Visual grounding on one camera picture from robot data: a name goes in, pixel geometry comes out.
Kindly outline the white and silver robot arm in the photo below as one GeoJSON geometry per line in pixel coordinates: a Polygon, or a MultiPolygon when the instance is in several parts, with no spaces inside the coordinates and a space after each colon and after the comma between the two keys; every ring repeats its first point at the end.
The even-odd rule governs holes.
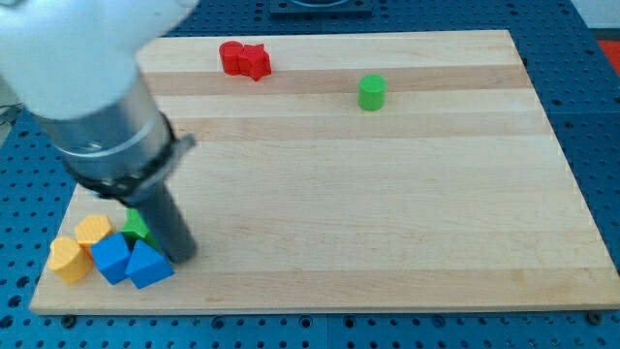
{"type": "Polygon", "coordinates": [[[194,143],[177,139],[137,53],[198,0],[21,0],[1,4],[1,76],[61,153],[103,197],[163,183],[194,143]]]}

